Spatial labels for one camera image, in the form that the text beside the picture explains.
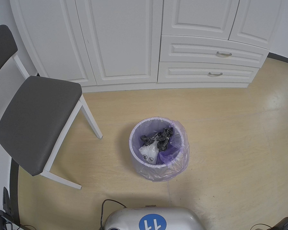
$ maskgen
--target white chair frame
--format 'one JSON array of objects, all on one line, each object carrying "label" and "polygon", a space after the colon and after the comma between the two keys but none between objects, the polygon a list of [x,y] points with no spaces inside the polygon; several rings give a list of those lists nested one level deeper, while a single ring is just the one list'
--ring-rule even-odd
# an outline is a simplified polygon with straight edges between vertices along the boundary
[{"label": "white chair frame", "polygon": [[[14,60],[14,62],[16,63],[18,69],[20,70],[21,74],[23,75],[23,77],[25,79],[27,79],[30,75],[28,74],[28,72],[26,71],[25,67],[23,66],[23,64],[21,63],[17,53],[15,53],[13,56],[12,56],[12,59]],[[90,109],[88,108],[88,105],[87,103],[85,102],[85,99],[83,97],[83,95],[81,95],[80,99],[78,100],[75,108],[73,109],[72,113],[70,114],[65,126],[63,127],[54,147],[53,147],[53,150],[51,152],[51,155],[42,171],[42,173],[40,175],[44,176],[44,177],[47,177],[49,179],[52,179],[54,181],[57,181],[59,183],[62,183],[62,184],[65,184],[67,186],[71,186],[71,187],[74,187],[74,188],[77,188],[77,189],[81,189],[81,185],[79,184],[76,184],[76,183],[73,183],[73,182],[70,182],[64,178],[61,178],[53,173],[50,172],[50,168],[54,162],[54,159],[56,158],[56,155],[59,151],[59,148],[70,128],[70,126],[72,125],[75,117],[77,116],[78,112],[79,111],[82,111],[84,116],[86,117],[86,119],[88,120],[88,123],[90,124],[90,126],[92,127],[93,131],[95,132],[96,136],[101,139],[102,138],[102,133],[100,131],[100,129],[98,128],[98,125],[90,111]]]}]

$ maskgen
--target chair backrest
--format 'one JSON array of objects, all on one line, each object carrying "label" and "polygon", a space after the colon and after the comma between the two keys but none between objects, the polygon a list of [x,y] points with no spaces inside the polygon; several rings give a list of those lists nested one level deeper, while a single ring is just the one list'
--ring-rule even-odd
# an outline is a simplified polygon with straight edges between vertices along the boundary
[{"label": "chair backrest", "polygon": [[7,25],[0,25],[0,69],[17,52],[17,45]]}]

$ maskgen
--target cabinet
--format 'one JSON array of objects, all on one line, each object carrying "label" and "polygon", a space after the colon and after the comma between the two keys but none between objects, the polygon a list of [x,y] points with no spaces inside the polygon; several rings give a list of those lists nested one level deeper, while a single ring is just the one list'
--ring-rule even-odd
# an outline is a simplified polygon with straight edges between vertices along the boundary
[{"label": "cabinet", "polygon": [[84,92],[247,87],[283,0],[10,0],[41,76]]},{"label": "cabinet", "polygon": [[164,0],[163,35],[228,39],[239,0]]},{"label": "cabinet", "polygon": [[283,4],[283,0],[240,0],[229,40],[269,49]]}]

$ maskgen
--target white drawer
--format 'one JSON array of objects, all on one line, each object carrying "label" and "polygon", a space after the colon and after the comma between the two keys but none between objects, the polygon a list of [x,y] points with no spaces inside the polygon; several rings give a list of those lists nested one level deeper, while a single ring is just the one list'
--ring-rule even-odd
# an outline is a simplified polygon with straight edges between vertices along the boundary
[{"label": "white drawer", "polygon": [[162,35],[160,61],[261,67],[268,53],[269,50],[265,48],[224,39]]},{"label": "white drawer", "polygon": [[252,82],[258,70],[219,63],[160,62],[158,82]]}]

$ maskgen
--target cabinet base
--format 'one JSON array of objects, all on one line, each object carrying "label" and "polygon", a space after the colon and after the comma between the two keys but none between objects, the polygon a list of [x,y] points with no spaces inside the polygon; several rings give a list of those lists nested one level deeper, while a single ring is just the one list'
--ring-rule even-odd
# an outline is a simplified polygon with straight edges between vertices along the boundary
[{"label": "cabinet base", "polygon": [[83,86],[82,92],[103,92],[117,90],[150,90],[150,89],[179,89],[179,88],[246,88],[249,83],[242,82],[174,82],[174,83],[123,83],[110,85]]}]

